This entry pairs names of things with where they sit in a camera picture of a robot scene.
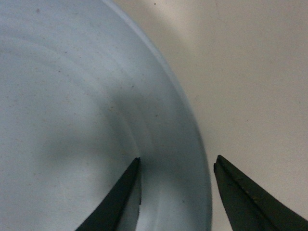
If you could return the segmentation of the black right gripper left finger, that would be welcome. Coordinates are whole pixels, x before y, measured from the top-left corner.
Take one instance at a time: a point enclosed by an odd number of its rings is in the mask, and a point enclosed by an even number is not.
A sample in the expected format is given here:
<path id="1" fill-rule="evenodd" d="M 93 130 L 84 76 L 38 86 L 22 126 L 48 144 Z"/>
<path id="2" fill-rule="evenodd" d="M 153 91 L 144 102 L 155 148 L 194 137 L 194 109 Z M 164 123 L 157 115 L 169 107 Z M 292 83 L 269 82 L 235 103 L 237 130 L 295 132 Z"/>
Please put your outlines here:
<path id="1" fill-rule="evenodd" d="M 141 205 L 141 159 L 135 158 L 78 231 L 135 231 Z"/>

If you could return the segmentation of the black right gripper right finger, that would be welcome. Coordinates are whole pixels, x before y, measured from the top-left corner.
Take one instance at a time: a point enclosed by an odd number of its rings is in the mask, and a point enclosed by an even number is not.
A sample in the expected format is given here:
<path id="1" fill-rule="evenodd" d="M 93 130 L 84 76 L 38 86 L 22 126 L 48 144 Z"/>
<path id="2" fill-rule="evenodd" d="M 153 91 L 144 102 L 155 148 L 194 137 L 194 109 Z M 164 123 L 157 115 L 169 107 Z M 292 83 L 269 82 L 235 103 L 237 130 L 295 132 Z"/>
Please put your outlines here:
<path id="1" fill-rule="evenodd" d="M 214 173 L 234 231 L 306 231 L 308 221 L 283 205 L 230 161 L 217 156 Z"/>

